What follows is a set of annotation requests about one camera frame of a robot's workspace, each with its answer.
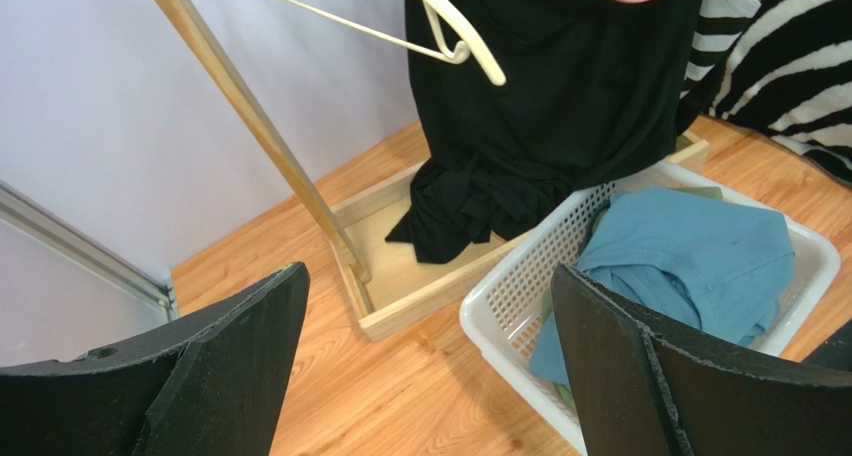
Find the white panel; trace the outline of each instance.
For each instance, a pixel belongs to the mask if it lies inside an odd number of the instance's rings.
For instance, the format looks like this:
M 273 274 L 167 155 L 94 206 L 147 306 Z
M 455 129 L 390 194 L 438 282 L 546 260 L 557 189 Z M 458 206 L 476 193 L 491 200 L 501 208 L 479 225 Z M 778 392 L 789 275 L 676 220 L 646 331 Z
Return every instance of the white panel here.
M 305 0 L 404 34 L 402 0 Z M 416 119 L 405 50 L 195 0 L 318 178 Z M 0 180 L 160 281 L 290 190 L 152 0 L 0 0 Z
M 165 324 L 149 306 L 0 220 L 0 366 L 58 359 Z

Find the wooden floor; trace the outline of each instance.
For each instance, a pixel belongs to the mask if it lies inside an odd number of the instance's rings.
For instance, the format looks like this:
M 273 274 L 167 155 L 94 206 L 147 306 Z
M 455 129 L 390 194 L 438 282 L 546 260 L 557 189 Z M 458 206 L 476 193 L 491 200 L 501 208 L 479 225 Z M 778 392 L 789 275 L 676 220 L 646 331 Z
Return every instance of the wooden floor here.
M 765 138 L 710 120 L 703 174 L 829 238 L 844 267 L 784 357 L 801 360 L 852 317 L 852 192 Z M 323 178 L 331 204 L 427 157 L 414 133 L 392 137 Z M 284 264 L 307 263 L 308 314 L 272 454 L 574 454 L 480 357 L 453 304 L 380 343 L 350 318 L 343 281 L 319 229 L 284 202 L 175 268 L 181 311 L 229 296 Z

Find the plastic basket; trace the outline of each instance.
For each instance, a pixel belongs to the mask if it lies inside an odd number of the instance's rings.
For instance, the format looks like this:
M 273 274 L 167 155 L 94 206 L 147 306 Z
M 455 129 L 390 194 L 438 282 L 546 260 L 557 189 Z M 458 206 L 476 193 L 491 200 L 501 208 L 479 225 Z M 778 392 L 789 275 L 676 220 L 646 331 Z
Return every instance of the plastic basket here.
M 485 360 L 583 454 L 586 448 L 577 414 L 562 402 L 553 384 L 528 370 L 542 325 L 541 296 L 556 266 L 577 258 L 590 218 L 609 195 L 650 186 L 718 186 L 727 201 L 768 208 L 663 161 L 633 176 L 571 195 L 470 292 L 461 306 L 462 328 Z M 774 324 L 752 345 L 752 349 L 773 356 L 779 355 L 796 334 L 840 270 L 840 255 L 827 239 L 786 219 L 796 251 L 793 282 L 781 297 L 781 312 Z

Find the wooden tray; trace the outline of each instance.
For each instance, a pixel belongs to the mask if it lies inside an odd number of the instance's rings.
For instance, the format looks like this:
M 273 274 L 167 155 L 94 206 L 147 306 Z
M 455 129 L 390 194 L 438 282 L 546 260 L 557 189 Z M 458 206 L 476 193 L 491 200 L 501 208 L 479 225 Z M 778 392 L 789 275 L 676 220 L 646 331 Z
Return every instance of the wooden tray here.
M 707 160 L 710 145 L 686 133 L 678 139 L 677 148 L 667 159 L 697 171 Z M 463 298 L 524 238 L 505 241 L 492 233 L 491 242 L 472 244 L 447 264 L 418 263 L 410 244 L 386 243 L 385 236 L 411 205 L 409 185 L 419 167 L 408 168 L 332 208 L 373 276 L 369 283 L 361 283 L 332 245 L 355 318 L 372 341 Z

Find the blue cloth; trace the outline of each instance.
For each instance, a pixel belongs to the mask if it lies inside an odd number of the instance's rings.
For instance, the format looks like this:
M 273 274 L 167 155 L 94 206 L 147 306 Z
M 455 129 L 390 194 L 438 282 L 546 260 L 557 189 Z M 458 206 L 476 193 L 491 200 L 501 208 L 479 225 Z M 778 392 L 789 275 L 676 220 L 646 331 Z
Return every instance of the blue cloth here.
M 725 341 L 748 346 L 766 332 L 793 280 L 793 245 L 781 213 L 662 188 L 616 194 L 610 202 L 577 269 Z M 564 361 L 551 319 L 530 371 L 560 382 L 554 368 Z

